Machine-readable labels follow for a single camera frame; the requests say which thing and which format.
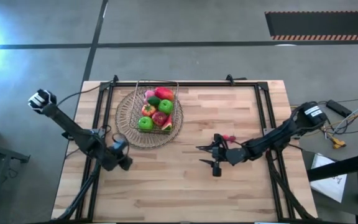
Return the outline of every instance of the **gray floor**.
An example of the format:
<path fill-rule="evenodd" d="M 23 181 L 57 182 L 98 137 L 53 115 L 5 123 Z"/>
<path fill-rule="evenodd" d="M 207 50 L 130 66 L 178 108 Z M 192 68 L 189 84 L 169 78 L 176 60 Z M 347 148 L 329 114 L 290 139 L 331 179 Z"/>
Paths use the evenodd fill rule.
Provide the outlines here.
<path fill-rule="evenodd" d="M 91 43 L 102 0 L 0 0 L 0 44 Z M 270 40 L 264 11 L 358 10 L 358 0 L 110 0 L 99 42 Z M 31 154 L 0 194 L 0 223 L 48 220 L 67 142 L 62 130 L 28 108 L 39 88 L 58 98 L 80 89 L 89 49 L 0 50 L 0 145 Z M 358 45 L 98 49 L 90 80 L 215 80 L 227 74 L 285 80 L 292 104 L 358 98 Z M 78 98 L 62 105 L 75 114 Z M 358 101 L 346 103 L 350 110 Z M 341 119 L 330 114 L 332 120 Z M 352 129 L 358 129 L 358 122 Z M 307 151 L 334 159 L 358 155 L 358 133 L 333 150 L 320 135 L 301 140 Z M 356 179 L 342 204 L 314 192 L 319 216 L 354 222 Z"/>

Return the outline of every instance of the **plastic fruit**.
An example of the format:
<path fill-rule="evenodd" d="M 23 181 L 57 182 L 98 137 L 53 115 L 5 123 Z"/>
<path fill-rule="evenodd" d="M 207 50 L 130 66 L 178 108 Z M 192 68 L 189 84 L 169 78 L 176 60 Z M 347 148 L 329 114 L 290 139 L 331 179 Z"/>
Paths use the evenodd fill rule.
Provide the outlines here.
<path fill-rule="evenodd" d="M 165 87 L 157 87 L 154 91 L 155 96 L 161 100 L 170 100 L 173 101 L 173 92 L 172 90 Z"/>
<path fill-rule="evenodd" d="M 151 105 L 153 106 L 156 106 L 158 107 L 161 100 L 160 98 L 156 97 L 156 96 L 151 96 L 148 100 L 147 100 L 148 103 L 150 103 Z"/>
<path fill-rule="evenodd" d="M 147 104 L 147 100 L 148 100 L 150 97 L 154 96 L 154 95 L 155 95 L 155 93 L 154 93 L 153 90 L 147 90 L 147 91 L 144 93 L 144 100 L 143 100 L 144 104 Z"/>
<path fill-rule="evenodd" d="M 169 115 L 173 111 L 173 103 L 169 100 L 162 100 L 158 106 L 158 110 Z"/>
<path fill-rule="evenodd" d="M 153 129 L 153 120 L 148 117 L 144 116 L 139 119 L 138 126 L 142 131 L 147 131 Z"/>
<path fill-rule="evenodd" d="M 155 107 L 150 104 L 146 104 L 142 107 L 143 116 L 152 116 L 156 111 L 157 109 L 155 109 Z"/>
<path fill-rule="evenodd" d="M 157 126 L 161 127 L 165 124 L 165 121 L 167 120 L 167 115 L 165 115 L 165 113 L 161 111 L 157 111 L 153 114 L 152 119 Z"/>
<path fill-rule="evenodd" d="M 168 116 L 168 119 L 165 122 L 165 124 L 161 127 L 161 130 L 164 130 L 164 131 L 172 130 L 172 115 Z"/>
<path fill-rule="evenodd" d="M 235 136 L 230 136 L 230 137 L 229 137 L 229 141 L 230 141 L 230 142 L 234 142 L 235 140 L 236 140 L 236 137 L 235 137 Z"/>

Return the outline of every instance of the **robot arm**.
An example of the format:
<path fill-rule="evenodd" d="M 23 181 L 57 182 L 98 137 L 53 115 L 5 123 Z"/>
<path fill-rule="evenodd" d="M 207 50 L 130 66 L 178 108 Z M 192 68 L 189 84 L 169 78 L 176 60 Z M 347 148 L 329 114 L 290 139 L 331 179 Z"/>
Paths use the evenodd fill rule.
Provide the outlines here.
<path fill-rule="evenodd" d="M 113 170 L 120 165 L 128 170 L 132 159 L 125 156 L 122 150 L 128 142 L 119 141 L 113 147 L 107 147 L 98 133 L 83 129 L 67 116 L 56 105 L 56 96 L 47 90 L 38 90 L 29 99 L 29 106 L 37 113 L 44 114 L 63 128 L 73 139 L 80 150 L 90 158 L 96 158 L 101 166 L 107 171 Z"/>
<path fill-rule="evenodd" d="M 294 135 L 302 136 L 307 132 L 321 128 L 327 120 L 325 113 L 316 102 L 308 102 L 297 107 L 290 118 L 278 128 L 265 136 L 250 139 L 241 143 L 240 148 L 228 149 L 226 140 L 220 134 L 214 135 L 214 142 L 210 146 L 198 146 L 200 150 L 211 152 L 215 161 L 206 161 L 213 168 L 213 175 L 221 176 L 220 162 L 236 165 L 239 162 L 256 160 L 269 148 L 284 149 Z"/>

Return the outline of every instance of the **red pepper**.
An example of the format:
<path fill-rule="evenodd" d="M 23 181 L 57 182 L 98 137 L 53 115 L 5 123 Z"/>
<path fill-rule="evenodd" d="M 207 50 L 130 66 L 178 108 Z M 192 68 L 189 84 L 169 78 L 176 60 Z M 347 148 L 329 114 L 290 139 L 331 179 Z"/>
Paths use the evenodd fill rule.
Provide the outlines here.
<path fill-rule="evenodd" d="M 155 107 L 150 104 L 146 104 L 142 107 L 142 115 L 144 116 L 151 117 L 156 111 L 157 109 L 155 109 Z"/>

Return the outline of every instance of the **butcher block tabletop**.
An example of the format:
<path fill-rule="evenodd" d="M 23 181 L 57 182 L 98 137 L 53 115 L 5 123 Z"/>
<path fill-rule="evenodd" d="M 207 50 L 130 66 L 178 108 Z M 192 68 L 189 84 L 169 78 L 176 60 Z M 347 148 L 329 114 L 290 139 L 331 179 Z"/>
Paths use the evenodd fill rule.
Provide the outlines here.
<path fill-rule="evenodd" d="M 263 82 L 268 82 L 276 123 L 280 125 L 291 113 L 284 82 Z M 99 84 L 84 82 L 83 91 Z M 114 87 L 109 115 L 112 131 L 106 136 L 107 145 L 112 144 L 111 135 L 116 132 L 116 108 L 134 89 Z M 92 126 L 97 97 L 98 90 L 80 96 L 75 121 L 82 128 Z M 129 155 L 134 163 L 129 171 L 120 167 L 110 172 L 102 169 L 94 222 L 277 221 L 264 156 L 234 167 L 223 162 L 222 176 L 213 177 L 210 166 L 199 161 L 212 159 L 211 154 L 195 148 L 211 144 L 214 133 L 235 135 L 239 142 L 262 136 L 254 88 L 180 87 L 178 99 L 183 108 L 183 127 L 172 142 L 156 149 L 132 147 Z M 70 142 L 67 153 L 76 149 L 75 143 Z M 287 147 L 283 157 L 292 192 L 307 211 L 317 217 L 301 151 Z M 77 151 L 65 160 L 52 218 L 61 215 L 78 193 L 85 159 L 85 155 Z M 90 192 L 91 189 L 85 198 L 84 217 L 88 212 Z M 280 198 L 284 217 L 288 217 L 282 192 Z"/>

